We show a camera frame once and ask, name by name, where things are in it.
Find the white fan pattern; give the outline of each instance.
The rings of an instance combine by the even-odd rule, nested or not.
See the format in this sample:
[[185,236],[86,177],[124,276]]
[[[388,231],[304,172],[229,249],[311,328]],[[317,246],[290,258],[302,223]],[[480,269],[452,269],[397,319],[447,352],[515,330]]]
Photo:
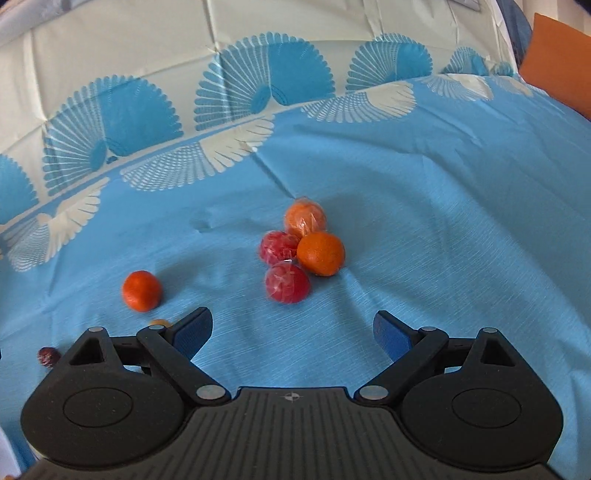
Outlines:
[[99,210],[104,178],[62,201],[55,216],[39,213],[4,235],[14,270],[24,272],[51,260]]
[[528,97],[534,95],[531,89],[526,84],[521,83],[519,80],[516,80],[513,77],[492,76],[491,79],[499,87],[501,87],[503,90],[506,90],[509,93],[525,95]]
[[455,100],[492,100],[493,94],[483,77],[466,73],[442,73],[419,80],[429,89]]
[[379,122],[408,115],[417,106],[408,82],[379,85],[362,92],[321,100],[302,107],[319,122]]
[[221,173],[257,151],[273,133],[273,116],[221,130],[121,170],[137,190],[165,190]]

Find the blue gripper pad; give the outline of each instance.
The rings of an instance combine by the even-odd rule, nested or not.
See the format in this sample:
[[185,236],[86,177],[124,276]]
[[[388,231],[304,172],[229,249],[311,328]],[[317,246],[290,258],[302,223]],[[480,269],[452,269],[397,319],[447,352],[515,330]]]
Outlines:
[[164,338],[191,360],[209,340],[212,331],[212,313],[202,307],[172,325],[164,334]]
[[416,330],[381,310],[374,317],[374,339],[395,362],[407,353],[419,340]]

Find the fan pattern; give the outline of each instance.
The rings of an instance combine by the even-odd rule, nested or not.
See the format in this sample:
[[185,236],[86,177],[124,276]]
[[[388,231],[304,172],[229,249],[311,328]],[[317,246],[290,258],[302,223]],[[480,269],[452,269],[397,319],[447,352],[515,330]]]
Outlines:
[[99,210],[100,191],[108,181],[103,178],[63,200],[54,216],[39,213],[7,232],[7,257],[14,270],[24,272],[55,257]]
[[182,136],[172,103],[144,79],[96,79],[69,97],[44,133],[50,195],[103,165]]
[[516,93],[528,97],[533,96],[531,88],[513,77],[493,76],[492,81],[509,93]]
[[0,225],[38,203],[29,177],[12,158],[0,155]]
[[256,115],[271,99],[288,106],[334,94],[328,64],[310,42],[271,32],[244,38],[218,53],[203,73],[195,100],[195,129]]
[[396,82],[312,103],[302,107],[302,111],[318,121],[360,123],[399,118],[415,106],[413,86]]
[[469,47],[459,47],[441,73],[471,73],[486,76],[489,74],[489,70],[484,58],[476,50]]
[[137,190],[165,190],[221,173],[257,151],[273,132],[272,116],[258,118],[150,155],[121,171]]
[[467,74],[439,74],[419,79],[434,93],[455,100],[491,100],[493,93],[482,77]]
[[347,92],[383,83],[431,75],[433,61],[425,45],[399,34],[384,34],[363,44],[349,66]]

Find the small round fruit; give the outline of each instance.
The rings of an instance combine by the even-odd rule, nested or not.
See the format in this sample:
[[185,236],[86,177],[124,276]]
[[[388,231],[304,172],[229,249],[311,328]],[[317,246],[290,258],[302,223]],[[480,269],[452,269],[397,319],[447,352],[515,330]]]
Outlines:
[[345,247],[339,237],[328,232],[313,232],[297,247],[300,265],[314,275],[331,277],[345,263]]
[[285,231],[299,238],[326,230],[326,215],[316,202],[302,198],[289,207],[283,217]]
[[156,308],[162,299],[162,285],[150,272],[140,270],[125,279],[121,288],[123,301],[136,312],[148,312]]
[[37,352],[39,363],[47,368],[53,367],[60,358],[60,352],[57,351],[57,348],[53,348],[52,346],[45,346]]
[[273,300],[298,303],[310,293],[310,280],[292,262],[280,262],[273,265],[265,275],[265,288]]
[[162,325],[163,327],[170,328],[170,327],[172,327],[172,325],[173,325],[173,324],[172,324],[172,323],[170,323],[168,320],[164,320],[164,319],[155,319],[155,320],[152,320],[152,321],[149,323],[149,325]]
[[293,260],[296,257],[298,243],[300,239],[290,233],[269,232],[262,238],[259,245],[259,257],[269,265]]

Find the plastic-wrapped orange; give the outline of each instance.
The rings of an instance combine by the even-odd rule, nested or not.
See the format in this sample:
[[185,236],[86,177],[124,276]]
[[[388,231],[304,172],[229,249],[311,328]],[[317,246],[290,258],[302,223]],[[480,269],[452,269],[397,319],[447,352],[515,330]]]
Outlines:
[[301,198],[287,209],[283,223],[287,233],[302,238],[309,233],[326,230],[326,215],[316,202]]
[[297,246],[300,265],[314,275],[331,277],[345,263],[345,247],[339,237],[328,232],[313,232]]

